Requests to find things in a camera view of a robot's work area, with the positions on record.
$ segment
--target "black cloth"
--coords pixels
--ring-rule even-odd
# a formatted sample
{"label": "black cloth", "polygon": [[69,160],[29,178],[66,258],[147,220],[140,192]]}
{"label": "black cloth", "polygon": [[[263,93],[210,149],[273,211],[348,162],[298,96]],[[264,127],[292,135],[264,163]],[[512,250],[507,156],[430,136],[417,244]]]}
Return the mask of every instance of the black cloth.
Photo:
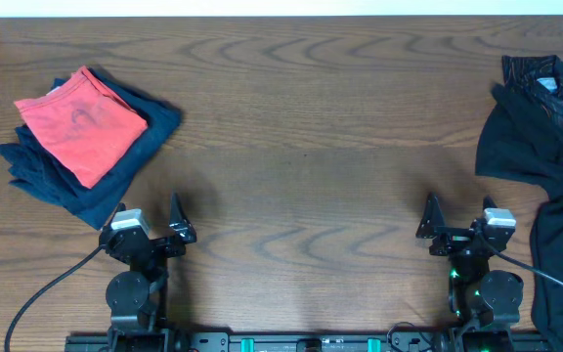
{"label": "black cloth", "polygon": [[[492,89],[497,105],[479,139],[476,173],[546,190],[549,201],[530,237],[532,256],[536,268],[563,281],[563,64],[556,57],[505,57],[503,64],[506,86]],[[556,89],[538,81],[549,77]],[[563,351],[563,287],[536,276],[532,319]]]}
{"label": "black cloth", "polygon": [[[18,144],[0,145],[0,155],[12,164],[9,171],[16,179],[10,182],[11,185],[40,200],[64,207],[99,230],[129,188],[136,172],[179,126],[181,113],[160,101],[123,88],[92,69],[91,72],[148,125],[147,130],[95,187],[87,189],[82,186],[72,172],[38,143],[26,125],[16,128]],[[56,79],[54,87],[64,82]]]}

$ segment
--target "pink cloth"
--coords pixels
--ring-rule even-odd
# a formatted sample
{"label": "pink cloth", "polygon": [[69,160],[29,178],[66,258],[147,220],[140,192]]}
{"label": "pink cloth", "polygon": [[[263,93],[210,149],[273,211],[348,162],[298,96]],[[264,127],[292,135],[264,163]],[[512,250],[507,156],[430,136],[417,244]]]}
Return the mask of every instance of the pink cloth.
{"label": "pink cloth", "polygon": [[83,66],[44,97],[15,102],[40,144],[87,188],[112,169],[147,123]]}

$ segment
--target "wooden tabletop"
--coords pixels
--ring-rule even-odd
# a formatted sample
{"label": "wooden tabletop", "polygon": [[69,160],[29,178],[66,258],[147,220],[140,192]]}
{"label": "wooden tabletop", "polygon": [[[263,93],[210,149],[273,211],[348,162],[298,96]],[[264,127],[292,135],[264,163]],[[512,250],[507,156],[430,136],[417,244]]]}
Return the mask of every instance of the wooden tabletop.
{"label": "wooden tabletop", "polygon": [[[170,317],[235,331],[387,330],[454,320],[449,263],[414,237],[429,191],[454,226],[484,195],[518,230],[507,254],[531,263],[546,199],[474,176],[477,139],[501,82],[500,56],[557,54],[563,17],[0,20],[0,144],[22,124],[13,101],[82,65],[184,110],[124,201],[167,229],[179,192],[199,242],[171,261]],[[0,157],[0,351],[39,288],[93,250],[98,233],[7,185]],[[532,275],[519,328],[532,328]],[[14,351],[62,351],[105,331],[109,280],[98,255],[23,316]]]}

